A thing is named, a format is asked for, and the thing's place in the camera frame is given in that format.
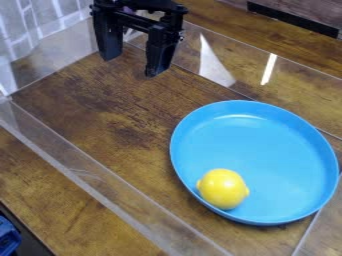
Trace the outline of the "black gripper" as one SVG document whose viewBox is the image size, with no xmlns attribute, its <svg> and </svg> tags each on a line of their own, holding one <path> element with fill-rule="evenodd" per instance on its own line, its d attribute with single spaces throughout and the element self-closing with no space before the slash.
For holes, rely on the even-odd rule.
<svg viewBox="0 0 342 256">
<path fill-rule="evenodd" d="M 155 77 L 171 66 L 177 43 L 181 41 L 183 16 L 188 9 L 173 0 L 93 0 L 90 16 L 101 58 L 116 58 L 123 51 L 123 27 L 148 33 L 145 43 L 145 76 Z M 161 12 L 155 21 L 135 14 Z"/>
</svg>

